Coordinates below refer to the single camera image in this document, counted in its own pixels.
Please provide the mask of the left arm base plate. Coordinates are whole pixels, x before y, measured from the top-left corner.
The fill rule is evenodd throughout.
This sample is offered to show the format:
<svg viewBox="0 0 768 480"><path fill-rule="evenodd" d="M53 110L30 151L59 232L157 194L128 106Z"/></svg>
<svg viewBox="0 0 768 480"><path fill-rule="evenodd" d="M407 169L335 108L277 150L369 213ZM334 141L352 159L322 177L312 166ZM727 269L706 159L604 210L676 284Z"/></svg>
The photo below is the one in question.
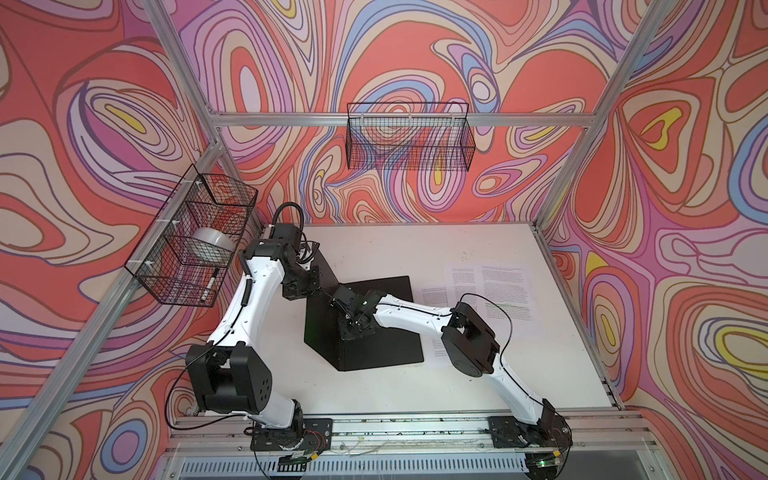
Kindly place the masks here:
<svg viewBox="0 0 768 480"><path fill-rule="evenodd" d="M331 447L333 420L304 419L285 429L269 429L255 423L244 429L255 452L321 453Z"/></svg>

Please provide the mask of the paper sheet green highlight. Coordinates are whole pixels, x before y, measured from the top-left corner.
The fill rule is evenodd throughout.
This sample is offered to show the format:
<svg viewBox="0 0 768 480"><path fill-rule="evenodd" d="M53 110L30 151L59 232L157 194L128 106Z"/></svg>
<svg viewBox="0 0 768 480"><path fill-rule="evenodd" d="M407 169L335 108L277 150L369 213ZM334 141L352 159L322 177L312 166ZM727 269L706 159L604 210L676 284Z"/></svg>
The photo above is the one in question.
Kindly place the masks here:
<svg viewBox="0 0 768 480"><path fill-rule="evenodd" d="M517 266L482 265L479 270L481 294L488 299L488 313L502 319L496 304L515 322L533 323L537 308L532 298L526 272Z"/></svg>

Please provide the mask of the white RAY file folder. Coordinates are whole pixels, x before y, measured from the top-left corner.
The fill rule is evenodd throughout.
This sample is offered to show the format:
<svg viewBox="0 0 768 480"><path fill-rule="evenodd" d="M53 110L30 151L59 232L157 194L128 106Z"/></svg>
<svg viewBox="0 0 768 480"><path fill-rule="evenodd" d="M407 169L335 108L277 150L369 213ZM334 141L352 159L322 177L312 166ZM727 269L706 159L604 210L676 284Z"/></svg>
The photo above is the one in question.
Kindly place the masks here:
<svg viewBox="0 0 768 480"><path fill-rule="evenodd" d="M352 283L337 280L322 253L311 262L304 343L338 371L358 371L422 363L417 333L382 327L373 318L372 302L387 294L411 302L410 278L396 276Z"/></svg>

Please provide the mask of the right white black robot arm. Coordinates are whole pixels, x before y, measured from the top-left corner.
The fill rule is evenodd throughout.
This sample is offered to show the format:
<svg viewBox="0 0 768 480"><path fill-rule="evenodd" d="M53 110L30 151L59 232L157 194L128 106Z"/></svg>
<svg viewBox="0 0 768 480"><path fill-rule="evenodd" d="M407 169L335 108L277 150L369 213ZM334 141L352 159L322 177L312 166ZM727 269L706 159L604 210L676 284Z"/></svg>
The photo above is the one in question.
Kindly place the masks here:
<svg viewBox="0 0 768 480"><path fill-rule="evenodd" d="M384 328L440 340L456 370L486 381L508 407L515 433L503 437L506 443L559 450L573 445L565 418L513 372L504 358L506 347L498 343L494 330L470 304L459 301L453 307L429 307L378 290L360 295L341 285L329 296L329 305L340 314L344 340Z"/></svg>

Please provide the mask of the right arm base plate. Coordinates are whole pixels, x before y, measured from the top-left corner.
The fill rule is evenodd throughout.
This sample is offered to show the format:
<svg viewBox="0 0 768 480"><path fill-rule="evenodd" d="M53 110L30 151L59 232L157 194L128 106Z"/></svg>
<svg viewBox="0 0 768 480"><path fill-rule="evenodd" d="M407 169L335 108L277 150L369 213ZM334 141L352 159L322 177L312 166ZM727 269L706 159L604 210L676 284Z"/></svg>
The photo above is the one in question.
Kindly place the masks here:
<svg viewBox="0 0 768 480"><path fill-rule="evenodd" d="M483 430L495 448L554 448L565 450L573 445L572 431L559 414L536 425L518 421L513 416L492 416Z"/></svg>

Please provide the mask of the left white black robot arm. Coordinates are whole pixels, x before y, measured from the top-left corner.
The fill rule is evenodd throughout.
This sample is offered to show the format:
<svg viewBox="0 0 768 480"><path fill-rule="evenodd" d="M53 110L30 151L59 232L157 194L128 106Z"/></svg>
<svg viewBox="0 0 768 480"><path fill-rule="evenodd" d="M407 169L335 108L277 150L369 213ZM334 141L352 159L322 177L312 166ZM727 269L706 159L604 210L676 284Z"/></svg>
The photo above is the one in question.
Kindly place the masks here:
<svg viewBox="0 0 768 480"><path fill-rule="evenodd" d="M295 449L307 435L301 405L274 391L257 340L278 288L308 271L297 263L294 245L282 240L256 240L238 257L243 276L232 303L207 342L189 349L186 372L201 412L242 416L254 423L253 436Z"/></svg>

